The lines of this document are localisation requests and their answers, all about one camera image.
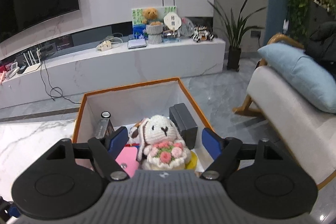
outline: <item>wall outlet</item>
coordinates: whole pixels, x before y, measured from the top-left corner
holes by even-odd
[[[261,37],[261,31],[254,31],[254,30],[251,30],[251,37],[257,37],[257,38],[260,38],[260,37]]]

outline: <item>bunny nose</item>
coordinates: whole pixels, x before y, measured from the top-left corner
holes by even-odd
[[[166,128],[161,128],[162,129],[162,131],[165,133],[165,135],[167,136],[167,131],[168,131],[168,127],[166,127]]]

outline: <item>open box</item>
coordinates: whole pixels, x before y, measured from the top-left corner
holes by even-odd
[[[73,133],[73,143],[85,143],[94,137],[101,113],[108,111],[116,129],[135,124],[145,117],[156,114],[169,116],[169,107],[184,103],[195,120],[198,131],[194,152],[198,157],[197,171],[202,172],[213,158],[202,144],[202,131],[212,127],[194,101],[180,78],[149,81],[134,85],[97,90],[84,94]],[[76,160],[78,164],[91,167],[89,160]]]

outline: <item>gray knitted basket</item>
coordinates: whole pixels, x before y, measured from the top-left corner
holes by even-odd
[[[160,25],[146,25],[147,34],[159,34],[163,31],[162,23]]]
[[[162,43],[161,34],[149,34],[148,35],[148,44],[160,44]]]

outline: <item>marble floor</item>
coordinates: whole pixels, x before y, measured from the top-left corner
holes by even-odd
[[[233,107],[240,106],[243,102],[257,61],[258,59],[244,58],[240,61],[239,72],[224,69],[219,74],[184,78],[183,82],[218,135],[236,137],[244,143],[252,144],[258,143],[260,139],[268,139],[286,151],[282,141],[266,120],[241,117],[231,111]],[[82,96],[83,94],[77,94],[68,98],[74,102],[80,102]],[[0,109],[0,119],[78,106],[63,98],[48,99]],[[61,112],[54,116],[0,122],[0,195],[7,200],[11,199],[10,184],[14,177],[25,169],[24,166],[29,166],[60,138],[70,137],[76,117],[76,112],[67,114]],[[20,133],[14,136],[13,132],[18,130]],[[38,145],[42,139],[48,139],[48,142]],[[27,152],[27,146],[34,148],[33,155]],[[15,162],[11,157],[13,154],[17,155]],[[241,167],[252,163],[253,161],[242,161]],[[319,192],[319,198],[311,215],[318,222],[333,223],[332,221],[336,219],[336,214],[333,212],[335,207],[336,179]]]

